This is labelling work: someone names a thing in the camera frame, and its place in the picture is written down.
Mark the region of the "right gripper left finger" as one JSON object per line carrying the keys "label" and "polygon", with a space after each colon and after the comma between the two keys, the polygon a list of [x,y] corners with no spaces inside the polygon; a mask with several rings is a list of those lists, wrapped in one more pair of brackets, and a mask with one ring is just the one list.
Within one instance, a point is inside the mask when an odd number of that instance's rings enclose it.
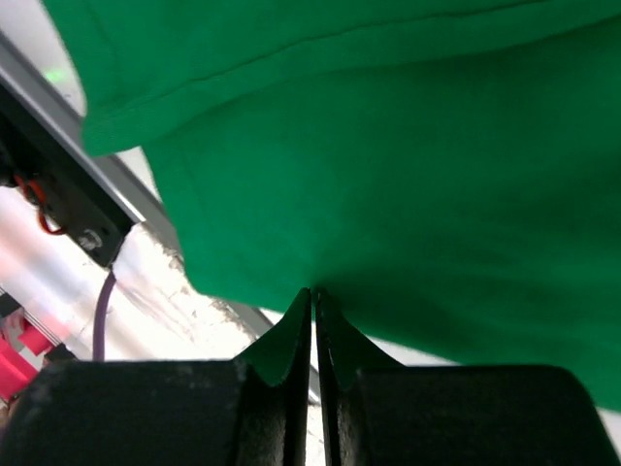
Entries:
{"label": "right gripper left finger", "polygon": [[5,465],[301,465],[311,294],[230,360],[57,362],[21,394]]}

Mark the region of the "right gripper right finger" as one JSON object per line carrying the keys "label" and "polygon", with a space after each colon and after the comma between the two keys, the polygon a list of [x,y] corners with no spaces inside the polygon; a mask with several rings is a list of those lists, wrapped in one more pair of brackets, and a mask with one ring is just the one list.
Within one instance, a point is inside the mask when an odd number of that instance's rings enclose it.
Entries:
{"label": "right gripper right finger", "polygon": [[602,466],[619,456],[587,390],[549,365],[407,366],[313,297],[330,465]]}

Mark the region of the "green t shirt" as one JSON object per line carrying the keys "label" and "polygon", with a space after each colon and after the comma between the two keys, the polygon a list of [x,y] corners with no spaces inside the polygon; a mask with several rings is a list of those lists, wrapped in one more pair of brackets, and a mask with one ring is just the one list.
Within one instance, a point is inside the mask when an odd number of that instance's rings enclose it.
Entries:
{"label": "green t shirt", "polygon": [[547,363],[620,407],[616,1],[48,1],[92,156],[141,148],[201,293]]}

